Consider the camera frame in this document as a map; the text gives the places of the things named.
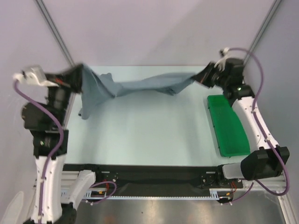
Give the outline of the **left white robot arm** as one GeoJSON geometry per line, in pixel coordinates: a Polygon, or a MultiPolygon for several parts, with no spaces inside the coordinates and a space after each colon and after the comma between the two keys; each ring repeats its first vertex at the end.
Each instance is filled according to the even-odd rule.
{"type": "Polygon", "coordinates": [[[28,101],[21,117],[24,128],[33,136],[36,162],[36,199],[28,224],[73,224],[77,209],[86,191],[102,184],[103,175],[93,169],[81,170],[65,195],[61,194],[64,162],[67,156],[69,131],[64,128],[65,116],[73,93],[82,92],[83,64],[57,74],[45,73],[34,66],[15,74],[14,89],[28,101]],[[22,93],[19,84],[48,89],[47,102],[38,103],[22,93]]]}

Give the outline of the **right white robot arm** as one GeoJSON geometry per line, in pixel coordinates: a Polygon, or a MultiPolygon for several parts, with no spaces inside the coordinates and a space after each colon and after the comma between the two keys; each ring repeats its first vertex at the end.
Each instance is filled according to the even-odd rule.
{"type": "Polygon", "coordinates": [[[222,59],[210,62],[192,78],[197,83],[213,88],[222,88],[223,96],[238,116],[249,141],[251,153],[239,163],[222,166],[215,181],[227,187],[233,179],[247,181],[278,177],[290,156],[287,147],[281,147],[270,133],[258,109],[257,95],[243,82],[243,60],[222,59]]]}

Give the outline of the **grey-blue t shirt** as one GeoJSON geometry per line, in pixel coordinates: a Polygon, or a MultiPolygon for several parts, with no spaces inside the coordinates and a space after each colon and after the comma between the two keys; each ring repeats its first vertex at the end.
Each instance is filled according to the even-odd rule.
{"type": "Polygon", "coordinates": [[[96,74],[89,66],[82,69],[82,108],[79,116],[86,120],[94,108],[108,100],[139,91],[156,91],[166,95],[179,94],[194,80],[192,72],[164,73],[137,81],[116,82],[112,74],[96,74]]]}

